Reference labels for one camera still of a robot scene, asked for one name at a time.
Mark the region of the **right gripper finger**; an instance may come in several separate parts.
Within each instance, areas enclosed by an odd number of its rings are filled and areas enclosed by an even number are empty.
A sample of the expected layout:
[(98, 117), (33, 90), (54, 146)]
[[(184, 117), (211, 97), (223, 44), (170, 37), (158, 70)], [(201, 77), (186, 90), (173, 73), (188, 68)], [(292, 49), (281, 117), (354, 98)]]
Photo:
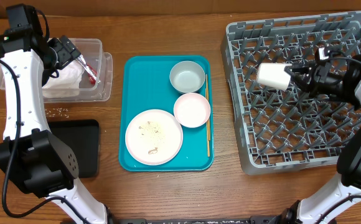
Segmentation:
[(287, 65), (284, 68), (284, 71), (288, 74), (308, 74), (310, 70), (311, 70), (310, 66), (304, 66), (303, 64), (299, 64), (299, 63)]
[(310, 92), (310, 78), (304, 78), (300, 75), (291, 75), (291, 81), (301, 90), (304, 92)]

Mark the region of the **white cup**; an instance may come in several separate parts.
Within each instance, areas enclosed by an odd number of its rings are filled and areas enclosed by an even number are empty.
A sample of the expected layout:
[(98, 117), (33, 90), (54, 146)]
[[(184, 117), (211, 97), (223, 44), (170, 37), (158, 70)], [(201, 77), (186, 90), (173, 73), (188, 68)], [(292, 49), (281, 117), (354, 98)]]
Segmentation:
[(256, 81), (260, 85), (285, 91), (291, 76), (284, 71), (289, 63), (261, 63), (258, 67)]

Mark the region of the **red snack wrapper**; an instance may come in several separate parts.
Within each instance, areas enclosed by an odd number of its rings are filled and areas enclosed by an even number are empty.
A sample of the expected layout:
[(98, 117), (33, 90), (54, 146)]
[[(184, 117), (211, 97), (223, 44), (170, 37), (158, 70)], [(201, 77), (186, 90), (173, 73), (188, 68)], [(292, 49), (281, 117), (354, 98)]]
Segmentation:
[(90, 83), (94, 85), (97, 79), (97, 72), (86, 62), (83, 55), (79, 56), (78, 61), (84, 67), (85, 71), (88, 73), (88, 78)]

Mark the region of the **white napkin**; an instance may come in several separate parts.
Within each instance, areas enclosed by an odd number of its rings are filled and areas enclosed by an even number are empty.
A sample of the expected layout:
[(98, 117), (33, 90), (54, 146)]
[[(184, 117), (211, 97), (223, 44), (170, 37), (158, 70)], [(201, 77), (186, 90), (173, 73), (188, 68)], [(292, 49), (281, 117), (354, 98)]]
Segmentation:
[(72, 62), (68, 64), (63, 70), (59, 70), (58, 78), (49, 78), (48, 82), (43, 86), (43, 88), (79, 88), (84, 71), (85, 69), (78, 62)]

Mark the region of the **grey bowl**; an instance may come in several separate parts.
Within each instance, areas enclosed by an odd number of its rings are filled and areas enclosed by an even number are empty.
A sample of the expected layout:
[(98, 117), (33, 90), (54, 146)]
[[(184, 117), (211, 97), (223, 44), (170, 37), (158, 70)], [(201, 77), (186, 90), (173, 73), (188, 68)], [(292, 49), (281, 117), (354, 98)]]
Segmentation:
[(175, 64), (169, 74), (171, 85), (179, 93), (199, 91), (206, 80), (203, 68), (193, 61), (181, 61)]

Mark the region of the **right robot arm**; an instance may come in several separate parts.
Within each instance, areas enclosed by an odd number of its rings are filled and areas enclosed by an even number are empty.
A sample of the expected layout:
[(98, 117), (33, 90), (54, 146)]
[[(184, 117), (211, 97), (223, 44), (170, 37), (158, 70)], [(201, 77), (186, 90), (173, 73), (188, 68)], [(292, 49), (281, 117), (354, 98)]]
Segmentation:
[[(310, 96), (327, 95), (331, 101), (361, 109), (361, 54), (347, 57), (340, 50), (321, 47), (315, 61), (287, 65), (284, 72)], [(361, 202), (361, 127), (341, 150), (337, 172), (315, 194), (296, 201), (272, 223), (335, 223), (336, 216)]]

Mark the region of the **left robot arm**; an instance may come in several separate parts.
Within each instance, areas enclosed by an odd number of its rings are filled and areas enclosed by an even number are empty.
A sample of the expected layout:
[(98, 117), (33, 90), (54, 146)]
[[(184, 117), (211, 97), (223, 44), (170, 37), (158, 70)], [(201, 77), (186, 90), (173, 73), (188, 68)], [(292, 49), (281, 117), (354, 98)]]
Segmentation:
[(79, 179), (73, 150), (50, 130), (42, 88), (81, 57), (66, 37), (50, 38), (44, 14), (33, 6), (6, 9), (9, 28), (0, 35), (0, 68), (6, 91), (6, 126), (0, 143), (4, 183), (53, 202), (75, 223), (114, 223), (109, 208)]

